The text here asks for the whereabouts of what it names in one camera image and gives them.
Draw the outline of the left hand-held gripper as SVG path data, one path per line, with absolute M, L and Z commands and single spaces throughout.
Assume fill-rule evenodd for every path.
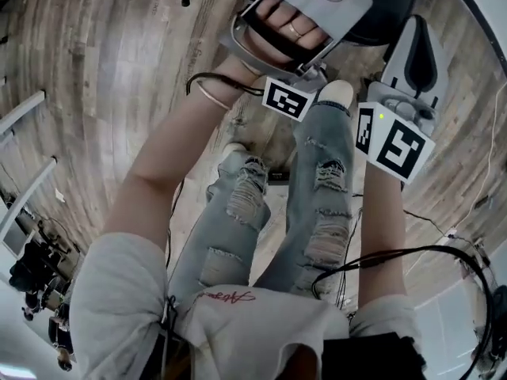
M 329 39 L 311 50 L 300 47 L 257 17 L 255 10 L 261 0 L 255 0 L 234 17 L 229 31 L 229 51 L 266 76 L 265 88 L 255 92 L 262 97 L 263 106 L 293 120 L 302 121 L 317 91 L 327 84 L 324 58 L 370 10 L 372 0 L 281 1 L 312 20 Z M 279 67 L 249 51 L 239 40 L 249 29 L 291 61 Z

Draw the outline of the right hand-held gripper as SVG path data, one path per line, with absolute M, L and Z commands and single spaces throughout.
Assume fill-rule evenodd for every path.
M 431 134 L 448 88 L 444 49 L 421 16 L 410 17 L 386 62 L 381 82 L 371 82 L 367 98 L 358 104 L 356 148 L 367 161 L 403 184 L 410 184 L 423 169 L 435 142 Z M 409 85 L 406 66 L 416 31 L 415 85 L 418 99 L 398 89 Z

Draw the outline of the person's left hand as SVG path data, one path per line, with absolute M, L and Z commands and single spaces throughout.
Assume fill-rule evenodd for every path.
M 329 39 L 309 17 L 284 0 L 261 0 L 254 13 L 263 24 L 301 48 L 314 50 Z M 283 68 L 293 61 L 250 27 L 238 40 L 247 51 L 272 66 Z

